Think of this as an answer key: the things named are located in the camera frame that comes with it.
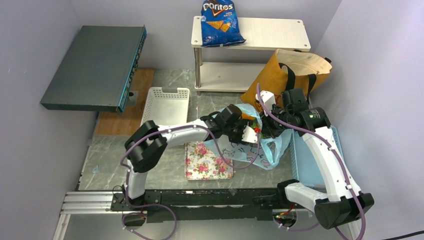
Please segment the light blue cartoon plastic bag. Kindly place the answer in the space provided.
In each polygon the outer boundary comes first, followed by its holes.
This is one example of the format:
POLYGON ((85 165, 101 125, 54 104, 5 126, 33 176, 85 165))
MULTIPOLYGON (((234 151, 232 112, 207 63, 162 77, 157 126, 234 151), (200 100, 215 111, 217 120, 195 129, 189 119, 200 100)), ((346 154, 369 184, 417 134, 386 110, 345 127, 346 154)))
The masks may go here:
POLYGON ((291 138, 292 130, 286 129, 276 138, 264 138, 262 136, 260 149, 257 149, 257 144, 232 143, 225 135, 217 139, 219 148, 216 147, 212 139, 205 141, 204 145, 217 157, 219 156, 218 150, 220 150, 226 159, 246 163, 254 159, 254 165, 264 170, 273 170, 278 166, 280 158, 288 148, 291 138))

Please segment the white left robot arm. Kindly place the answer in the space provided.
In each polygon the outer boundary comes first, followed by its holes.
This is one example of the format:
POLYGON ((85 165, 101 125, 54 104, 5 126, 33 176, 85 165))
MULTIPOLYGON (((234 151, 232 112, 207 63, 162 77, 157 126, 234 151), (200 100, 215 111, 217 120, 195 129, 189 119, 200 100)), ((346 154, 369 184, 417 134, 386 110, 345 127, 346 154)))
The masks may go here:
POLYGON ((143 205, 148 172, 158 164, 168 147, 217 141, 221 136, 236 144, 257 144, 260 137, 251 120, 244 119, 242 114, 239 107, 230 104, 188 123, 158 125, 153 120, 143 123, 125 142, 125 156, 120 161, 127 168, 124 204, 131 210, 143 205))

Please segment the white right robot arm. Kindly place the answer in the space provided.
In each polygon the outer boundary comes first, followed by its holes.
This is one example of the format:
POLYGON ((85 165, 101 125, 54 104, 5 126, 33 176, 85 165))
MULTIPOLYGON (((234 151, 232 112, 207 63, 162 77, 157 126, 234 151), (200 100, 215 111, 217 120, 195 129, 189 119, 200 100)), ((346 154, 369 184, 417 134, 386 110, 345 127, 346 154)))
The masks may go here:
POLYGON ((259 85, 255 97, 275 125, 297 131, 312 153, 326 188, 326 193, 322 193, 298 180, 286 180, 277 186, 276 203, 282 208, 292 203, 305 207, 327 230, 357 220, 364 228, 365 213, 375 200, 371 193, 361 190, 350 174, 325 111, 321 107, 310 108, 300 88, 283 92, 283 110, 277 110, 273 93, 261 90, 259 85))

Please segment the brown Trader Joe's tote bag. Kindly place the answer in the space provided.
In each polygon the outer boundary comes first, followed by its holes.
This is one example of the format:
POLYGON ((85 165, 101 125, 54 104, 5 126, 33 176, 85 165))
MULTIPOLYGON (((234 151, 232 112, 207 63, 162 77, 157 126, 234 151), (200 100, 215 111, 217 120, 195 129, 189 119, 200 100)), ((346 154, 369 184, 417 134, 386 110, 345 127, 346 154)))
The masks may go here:
POLYGON ((282 92, 302 89, 308 98, 328 78, 332 68, 330 59, 315 53, 277 49, 240 99, 262 111, 256 100, 257 84, 260 84, 260 89, 273 93, 277 105, 282 107, 282 92))

